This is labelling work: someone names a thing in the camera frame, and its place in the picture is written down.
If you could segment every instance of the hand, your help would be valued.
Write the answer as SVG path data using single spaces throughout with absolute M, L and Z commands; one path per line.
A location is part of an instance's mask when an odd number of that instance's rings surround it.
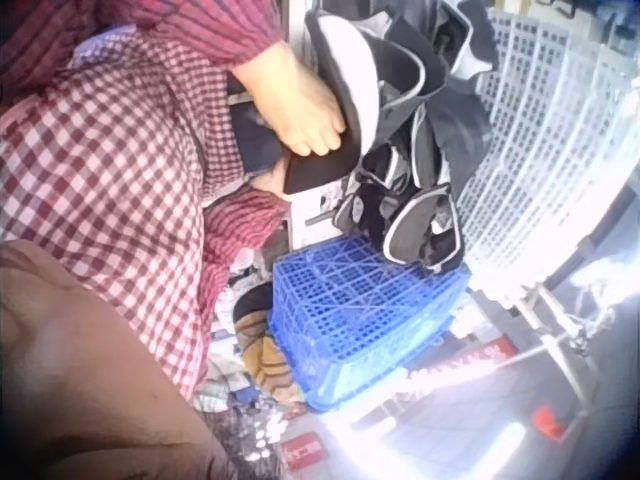
M 288 164 L 289 157 L 287 155 L 278 160 L 267 173 L 253 177 L 249 184 L 256 190 L 271 193 L 285 202 L 291 202 L 291 197 L 284 193 L 284 178 Z
M 302 65 L 288 45 L 277 43 L 233 74 L 280 140 L 298 155 L 326 155 L 340 147 L 345 124 L 326 85 Z

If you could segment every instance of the white grid panel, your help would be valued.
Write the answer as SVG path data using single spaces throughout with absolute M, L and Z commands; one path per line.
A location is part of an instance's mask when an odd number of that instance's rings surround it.
M 633 59 L 537 20 L 491 12 L 500 70 L 478 94 L 491 150 L 459 208 L 471 286 L 509 307 L 573 253 L 640 158 L 623 102 Z

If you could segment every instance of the red sign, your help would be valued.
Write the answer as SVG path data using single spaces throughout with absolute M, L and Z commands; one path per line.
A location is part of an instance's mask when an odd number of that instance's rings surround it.
M 435 367 L 431 367 L 427 369 L 427 372 L 429 374 L 445 373 L 458 368 L 468 367 L 479 362 L 498 364 L 507 358 L 513 357 L 517 352 L 518 351 L 511 343 L 511 340 L 509 340 L 507 336 L 503 335 L 492 342 L 478 347 L 476 350 L 465 353 L 459 357 L 455 357 L 452 360 L 442 362 Z
M 292 472 L 307 468 L 327 457 L 327 451 L 315 432 L 305 433 L 280 446 Z

